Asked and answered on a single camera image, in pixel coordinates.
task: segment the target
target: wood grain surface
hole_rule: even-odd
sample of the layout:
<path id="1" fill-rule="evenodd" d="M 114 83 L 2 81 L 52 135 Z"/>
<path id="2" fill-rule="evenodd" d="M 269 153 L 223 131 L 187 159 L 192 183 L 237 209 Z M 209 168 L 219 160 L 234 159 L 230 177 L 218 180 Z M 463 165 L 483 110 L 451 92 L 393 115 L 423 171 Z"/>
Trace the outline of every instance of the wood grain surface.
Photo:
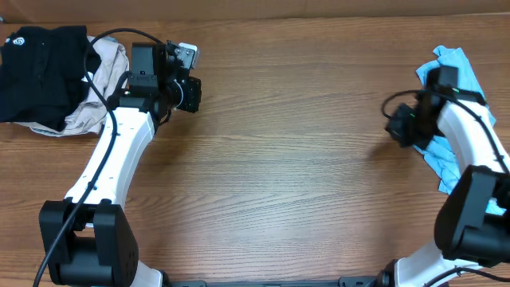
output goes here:
<path id="1" fill-rule="evenodd" d="M 510 17 L 118 22 L 88 31 L 123 26 L 202 49 L 192 72 L 202 79 L 200 112 L 176 112 L 158 130 L 127 196 L 141 260 L 173 280 L 371 275 L 430 241 L 445 196 L 422 157 L 390 140 L 379 106 L 420 87 L 415 70 L 437 45 L 466 52 L 510 147 Z M 0 41 L 18 28 L 0 26 Z M 115 37 L 128 52 L 143 40 Z M 31 284 L 44 256 L 41 205 L 63 198 L 97 139 L 0 124 L 0 286 Z M 491 271 L 510 277 L 508 266 Z M 464 276 L 453 285 L 496 283 Z"/>
<path id="2" fill-rule="evenodd" d="M 9 23 L 440 16 L 510 11 L 507 0 L 0 0 Z"/>

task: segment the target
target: brown wall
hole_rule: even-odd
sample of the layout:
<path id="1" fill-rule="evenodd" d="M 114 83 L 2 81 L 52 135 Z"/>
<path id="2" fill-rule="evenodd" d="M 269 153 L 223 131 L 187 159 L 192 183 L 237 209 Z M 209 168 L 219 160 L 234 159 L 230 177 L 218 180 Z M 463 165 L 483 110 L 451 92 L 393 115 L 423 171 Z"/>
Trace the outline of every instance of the brown wall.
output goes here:
<path id="1" fill-rule="evenodd" d="M 0 0 L 8 22 L 110 22 L 361 16 L 510 11 L 507 0 Z"/>

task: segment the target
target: cable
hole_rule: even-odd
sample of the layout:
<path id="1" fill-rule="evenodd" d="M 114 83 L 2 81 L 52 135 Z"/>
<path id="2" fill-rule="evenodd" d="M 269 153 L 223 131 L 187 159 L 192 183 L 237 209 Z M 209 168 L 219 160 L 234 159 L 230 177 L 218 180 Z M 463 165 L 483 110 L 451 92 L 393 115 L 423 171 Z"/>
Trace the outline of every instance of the cable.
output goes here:
<path id="1" fill-rule="evenodd" d="M 388 98 L 386 98 L 383 103 L 381 104 L 381 113 L 383 114 L 383 116 L 385 116 L 387 119 L 390 119 L 391 120 L 391 116 L 388 115 L 386 112 L 385 112 L 385 109 L 386 109 L 386 105 L 391 102 L 394 98 L 398 97 L 398 96 L 405 96 L 405 95 L 408 95 L 410 93 L 419 93 L 419 92 L 423 92 L 424 90 L 407 90 L 407 91 L 402 91 L 402 92 L 397 92 L 395 93 L 394 95 L 392 96 L 389 96 Z"/>
<path id="2" fill-rule="evenodd" d="M 174 82 L 177 84 L 178 88 L 181 90 L 181 101 L 178 103 L 178 105 L 175 106 L 175 108 L 178 108 L 181 106 L 181 104 L 184 101 L 184 91 L 182 90 L 181 85 L 177 82 L 177 80 L 174 80 Z"/>
<path id="3" fill-rule="evenodd" d="M 84 71 L 85 71 L 85 78 L 87 78 L 87 81 L 90 84 L 90 87 L 96 93 L 97 97 L 100 99 L 101 103 L 103 103 L 103 105 L 106 108 L 108 114 L 112 118 L 112 127 L 113 127 L 113 129 L 112 129 L 112 139 L 110 140 L 110 143 L 108 144 L 108 147 L 106 149 L 106 152 L 104 153 L 103 159 L 101 160 L 99 166 L 97 167 L 97 170 L 94 173 L 94 176 L 92 177 L 90 182 L 88 182 L 87 188 L 85 189 L 85 192 L 83 193 L 83 195 L 81 196 L 80 200 L 76 203 L 76 205 L 74 206 L 73 210 L 71 211 L 71 213 L 69 214 L 69 216 L 65 220 L 64 225 L 62 226 L 62 228 L 58 231 L 58 234 L 55 237 L 55 240 L 53 241 L 52 245 L 49 247 L 48 252 L 46 252 L 45 258 L 42 260 L 41 266 L 39 266 L 39 270 L 37 271 L 37 275 L 36 275 L 35 279 L 33 280 L 33 287 L 38 287 L 39 286 L 39 283 L 41 282 L 42 274 L 45 272 L 45 269 L 46 269 L 46 266 L 48 265 L 49 259 L 51 258 L 51 255 L 53 254 L 53 252 L 57 248 L 58 242 L 64 237 L 64 234 L 69 229 L 69 227 L 71 226 L 71 223 L 74 223 L 74 218 L 76 217 L 78 210 L 80 209 L 81 205 L 83 205 L 83 202 L 85 201 L 85 199 L 87 199 L 87 197 L 90 194 L 90 192 L 92 191 L 92 189 L 95 188 L 94 186 L 96 184 L 96 181 L 99 178 L 100 173 L 103 170 L 103 167 L 106 164 L 106 162 L 108 160 L 108 157 L 110 156 L 110 153 L 112 153 L 113 144 L 115 143 L 115 139 L 116 139 L 116 136 L 117 136 L 117 120 L 115 118 L 115 115 L 113 114 L 112 109 L 110 107 L 108 107 L 108 103 L 106 102 L 106 100 L 101 95 L 100 91 L 97 89 L 97 87 L 92 82 L 92 79 L 88 75 L 88 71 L 87 71 L 87 56 L 88 56 L 88 53 L 90 52 L 90 49 L 102 37 L 108 36 L 108 35 L 113 34 L 113 33 L 119 33 L 119 32 L 137 33 L 137 34 L 140 34 L 142 36 L 148 37 L 149 39 L 155 41 L 156 43 L 159 43 L 159 44 L 162 43 L 158 38 L 153 37 L 153 36 L 149 35 L 148 33 L 144 33 L 142 31 L 138 31 L 137 29 L 131 29 L 131 28 L 119 28 L 119 29 L 112 29 L 112 30 L 106 31 L 106 32 L 96 36 L 92 41 L 90 41 L 90 43 L 88 43 L 87 49 L 85 50 L 85 53 L 84 53 L 84 60 L 83 60 L 83 67 L 84 67 Z"/>
<path id="4" fill-rule="evenodd" d="M 436 284 L 439 281 L 447 278 L 448 276 L 453 275 L 455 273 L 460 273 L 460 272 L 473 273 L 473 274 L 476 274 L 476 275 L 480 275 L 480 276 L 486 277 L 488 279 L 492 279 L 494 281 L 510 283 L 510 278 L 499 277 L 499 276 L 492 275 L 490 273 L 487 273 L 487 272 L 484 272 L 484 271 L 480 271 L 480 270 L 476 270 L 476 269 L 471 269 L 471 268 L 466 268 L 466 267 L 456 267 L 456 268 L 453 268 L 453 269 L 451 269 L 449 271 L 446 271 L 446 272 L 436 276 L 434 279 L 429 281 L 427 284 L 423 285 L 423 287 L 432 287 L 434 284 Z"/>

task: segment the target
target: black motor joint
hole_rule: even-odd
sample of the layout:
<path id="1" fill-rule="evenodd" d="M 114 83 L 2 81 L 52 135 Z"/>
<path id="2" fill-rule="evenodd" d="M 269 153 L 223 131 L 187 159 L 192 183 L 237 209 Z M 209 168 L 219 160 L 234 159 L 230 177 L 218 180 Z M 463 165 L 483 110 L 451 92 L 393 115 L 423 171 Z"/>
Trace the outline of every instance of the black motor joint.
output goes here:
<path id="1" fill-rule="evenodd" d="M 124 83 L 127 79 L 129 87 L 117 85 L 108 103 L 112 108 L 149 112 L 159 125 L 169 120 L 173 108 L 197 112 L 202 83 L 191 77 L 190 71 L 196 67 L 198 56 L 197 46 L 186 43 L 134 43 L 132 70 L 119 80 Z"/>
<path id="2" fill-rule="evenodd" d="M 411 108 L 402 103 L 391 116 L 385 128 L 391 138 L 398 141 L 401 147 L 416 145 L 425 149 L 434 136 L 443 136 L 437 128 L 437 119 L 446 100 L 438 96 L 438 93 L 485 105 L 480 93 L 461 90 L 457 82 L 457 68 L 441 66 L 431 69 L 427 74 L 425 88 L 416 94 L 416 106 Z"/>

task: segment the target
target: beige cloth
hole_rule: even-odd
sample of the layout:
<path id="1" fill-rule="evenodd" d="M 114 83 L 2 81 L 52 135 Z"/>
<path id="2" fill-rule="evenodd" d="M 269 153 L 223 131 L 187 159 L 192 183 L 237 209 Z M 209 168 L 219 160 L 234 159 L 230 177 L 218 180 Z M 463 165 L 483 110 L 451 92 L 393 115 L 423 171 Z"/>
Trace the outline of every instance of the beige cloth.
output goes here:
<path id="1" fill-rule="evenodd" d="M 94 50 L 101 57 L 101 64 L 92 77 L 92 83 L 103 93 L 105 98 L 111 96 L 117 81 L 123 72 L 129 70 L 129 60 L 126 49 L 120 43 L 100 39 L 94 44 Z M 65 117 L 65 129 L 57 132 L 38 123 L 16 123 L 29 127 L 32 131 L 46 136 L 74 136 L 89 132 L 99 133 L 104 124 L 106 108 L 96 93 L 89 89 L 87 98 L 78 105 L 78 108 Z"/>

